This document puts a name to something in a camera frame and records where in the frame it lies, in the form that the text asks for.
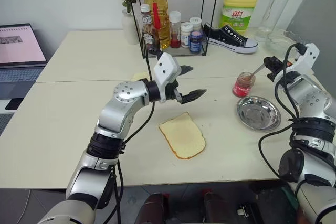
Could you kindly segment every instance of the laptop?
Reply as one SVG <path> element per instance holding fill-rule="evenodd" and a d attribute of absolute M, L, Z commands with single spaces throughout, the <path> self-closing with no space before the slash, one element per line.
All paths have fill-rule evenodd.
<path fill-rule="evenodd" d="M 30 24 L 0 26 L 0 99 L 24 98 L 46 64 Z"/>

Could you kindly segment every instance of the laptop screen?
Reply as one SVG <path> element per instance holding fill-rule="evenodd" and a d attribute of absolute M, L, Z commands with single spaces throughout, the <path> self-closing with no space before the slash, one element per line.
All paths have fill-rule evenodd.
<path fill-rule="evenodd" d="M 46 63 L 30 24 L 0 26 L 0 66 Z"/>

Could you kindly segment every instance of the white table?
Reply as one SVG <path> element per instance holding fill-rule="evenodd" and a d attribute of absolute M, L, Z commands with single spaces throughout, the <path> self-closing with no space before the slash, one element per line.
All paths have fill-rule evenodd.
<path fill-rule="evenodd" d="M 243 55 L 209 45 L 206 56 L 178 57 L 194 70 L 180 78 L 236 77 L 254 71 L 269 55 L 260 44 L 255 54 Z M 151 66 L 156 63 L 150 59 Z M 128 45 L 122 31 L 71 31 L 55 52 L 37 82 L 129 80 L 146 71 L 139 45 Z M 269 73 L 264 69 L 257 75 Z"/>
<path fill-rule="evenodd" d="M 185 105 L 157 104 L 149 124 L 121 156 L 125 185 L 274 179 L 258 151 L 257 142 L 264 133 L 242 124 L 236 113 L 239 99 L 232 94 L 239 73 L 253 71 L 266 56 L 263 46 L 253 55 L 209 46 L 207 56 L 178 57 L 181 65 L 194 67 L 178 78 L 179 90 L 208 91 Z M 144 70 L 139 45 L 127 45 L 122 31 L 70 32 L 0 136 L 0 188 L 67 187 L 114 86 Z M 267 72 L 258 74 L 250 94 L 276 104 Z M 150 108 L 138 112 L 130 133 L 148 117 Z M 289 122 L 286 112 L 279 109 L 280 129 Z M 185 111 L 203 132 L 207 145 L 199 155 L 181 160 L 158 124 Z M 265 141 L 265 154 L 275 168 L 289 148 L 288 136 L 286 132 Z"/>
<path fill-rule="evenodd" d="M 236 113 L 239 98 L 232 94 L 235 77 L 180 81 L 182 92 L 206 88 L 198 100 L 179 105 L 157 104 L 153 118 L 121 156 L 125 185 L 273 179 L 258 151 L 262 132 L 250 130 Z M 1 188 L 65 188 L 82 151 L 89 143 L 101 108 L 118 81 L 37 83 L 30 90 L 0 137 Z M 257 77 L 251 94 L 275 102 L 273 85 Z M 136 114 L 131 131 L 149 114 Z M 280 127 L 288 125 L 282 110 Z M 199 155 L 178 159 L 158 124 L 188 111 L 201 129 L 206 148 Z M 274 167 L 289 148 L 289 132 L 265 141 L 264 150 Z"/>

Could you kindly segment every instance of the product label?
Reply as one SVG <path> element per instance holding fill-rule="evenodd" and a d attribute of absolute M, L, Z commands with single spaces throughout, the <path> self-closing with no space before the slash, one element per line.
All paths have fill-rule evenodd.
<path fill-rule="evenodd" d="M 233 92 L 238 97 L 245 97 L 245 96 L 247 96 L 250 89 L 251 89 L 251 87 L 242 87 L 242 86 L 239 85 L 238 82 L 236 82 L 235 86 L 233 87 Z"/>
<path fill-rule="evenodd" d="M 223 6 L 221 26 L 230 25 L 235 30 L 245 30 L 251 19 L 254 7 Z"/>
<path fill-rule="evenodd" d="M 190 42 L 190 51 L 191 52 L 199 52 L 201 50 L 201 43 L 193 43 Z"/>
<path fill-rule="evenodd" d="M 146 45 L 149 46 L 154 46 L 154 38 L 150 34 L 143 34 L 143 39 L 145 40 Z"/>
<path fill-rule="evenodd" d="M 142 14 L 142 21 L 145 24 L 151 24 L 152 23 L 152 16 L 151 15 Z"/>
<path fill-rule="evenodd" d="M 182 35 L 181 34 L 181 44 L 184 46 L 188 46 L 189 45 L 189 35 Z"/>

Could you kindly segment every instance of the yellow bottle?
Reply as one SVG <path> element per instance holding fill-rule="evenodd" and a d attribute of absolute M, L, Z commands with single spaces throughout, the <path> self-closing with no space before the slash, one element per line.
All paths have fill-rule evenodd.
<path fill-rule="evenodd" d="M 167 48 L 170 45 L 168 1 L 167 0 L 144 0 L 150 6 L 154 26 L 159 32 L 160 47 Z"/>
<path fill-rule="evenodd" d="M 220 26 L 230 25 L 244 34 L 257 0 L 224 0 Z"/>

